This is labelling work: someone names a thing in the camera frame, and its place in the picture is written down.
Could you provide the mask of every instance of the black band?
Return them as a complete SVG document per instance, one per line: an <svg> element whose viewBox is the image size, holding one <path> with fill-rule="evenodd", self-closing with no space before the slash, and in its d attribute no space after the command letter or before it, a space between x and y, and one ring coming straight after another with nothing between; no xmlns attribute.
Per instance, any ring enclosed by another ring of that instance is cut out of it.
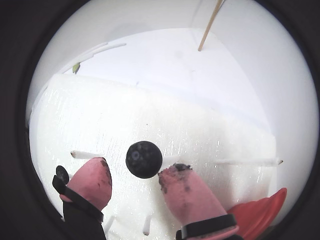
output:
<svg viewBox="0 0 320 240"><path fill-rule="evenodd" d="M185 225L181 230L176 232L175 238L176 240L185 240L187 238L211 234L235 225L237 225L235 216L233 214L226 214Z"/></svg>
<svg viewBox="0 0 320 240"><path fill-rule="evenodd" d="M244 239L240 235L232 235L232 236L226 238L225 240L244 240Z"/></svg>
<svg viewBox="0 0 320 240"><path fill-rule="evenodd" d="M64 184L64 182L59 177L57 177L57 175L53 176L52 185L59 194L65 195L85 213L97 219L101 223L104 221L104 214L99 211L99 209L97 209L81 195L68 188Z"/></svg>

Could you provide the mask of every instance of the red plastic piece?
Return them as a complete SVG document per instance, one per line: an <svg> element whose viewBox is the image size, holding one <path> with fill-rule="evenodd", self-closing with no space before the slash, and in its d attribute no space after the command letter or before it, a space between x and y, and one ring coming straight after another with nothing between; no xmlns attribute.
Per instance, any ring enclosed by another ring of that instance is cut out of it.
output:
<svg viewBox="0 0 320 240"><path fill-rule="evenodd" d="M287 189L284 187L271 197L232 207L227 213L235 216L239 226L239 231L236 234L242 236L244 240L255 240L275 219L286 196Z"/></svg>

